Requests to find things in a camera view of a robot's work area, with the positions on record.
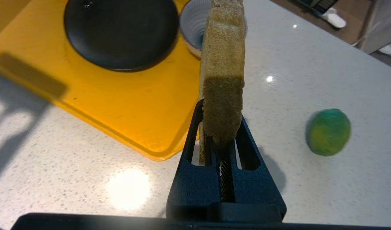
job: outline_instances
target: green ball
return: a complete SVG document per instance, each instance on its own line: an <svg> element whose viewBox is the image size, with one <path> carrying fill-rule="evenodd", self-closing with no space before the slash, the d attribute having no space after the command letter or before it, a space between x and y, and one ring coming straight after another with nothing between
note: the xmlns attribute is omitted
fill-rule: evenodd
<svg viewBox="0 0 391 230"><path fill-rule="evenodd" d="M350 122L339 109L325 109L308 124L310 149L321 156L333 156L343 149L350 136Z"/></svg>

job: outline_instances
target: yellow cutting board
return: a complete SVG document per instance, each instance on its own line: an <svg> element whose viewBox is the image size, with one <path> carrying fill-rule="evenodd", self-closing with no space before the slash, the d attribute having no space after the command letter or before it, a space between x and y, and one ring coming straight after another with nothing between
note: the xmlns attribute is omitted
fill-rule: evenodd
<svg viewBox="0 0 391 230"><path fill-rule="evenodd" d="M175 1L179 11L186 2ZM68 42L66 4L0 0L0 73L150 159L180 151L198 99L200 65L182 37L155 67L106 70Z"/></svg>

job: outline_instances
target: slice of bread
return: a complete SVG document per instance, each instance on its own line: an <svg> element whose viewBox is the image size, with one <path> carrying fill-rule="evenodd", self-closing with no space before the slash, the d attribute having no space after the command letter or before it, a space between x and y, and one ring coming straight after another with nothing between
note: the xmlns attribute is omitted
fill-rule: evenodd
<svg viewBox="0 0 391 230"><path fill-rule="evenodd" d="M201 53L200 162L204 143L212 136L218 147L235 138L241 124L245 37L242 0L212 0Z"/></svg>

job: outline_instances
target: speckled countertop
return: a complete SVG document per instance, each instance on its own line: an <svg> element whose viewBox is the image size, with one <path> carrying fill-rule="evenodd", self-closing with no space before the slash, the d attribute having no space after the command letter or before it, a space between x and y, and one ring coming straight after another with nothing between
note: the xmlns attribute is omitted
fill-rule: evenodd
<svg viewBox="0 0 391 230"><path fill-rule="evenodd" d="M284 222L391 226L391 68L270 1L245 0L245 12L243 114ZM322 157L305 124L329 108L352 135ZM0 77L3 229L29 212L162 217L178 160L151 161Z"/></svg>

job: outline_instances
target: black plate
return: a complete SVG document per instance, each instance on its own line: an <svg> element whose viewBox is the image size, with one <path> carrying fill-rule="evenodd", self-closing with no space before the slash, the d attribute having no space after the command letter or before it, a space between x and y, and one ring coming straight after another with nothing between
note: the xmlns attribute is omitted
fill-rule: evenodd
<svg viewBox="0 0 391 230"><path fill-rule="evenodd" d="M163 60L178 24L173 0L69 0L64 15L74 49L111 70L140 70Z"/></svg>

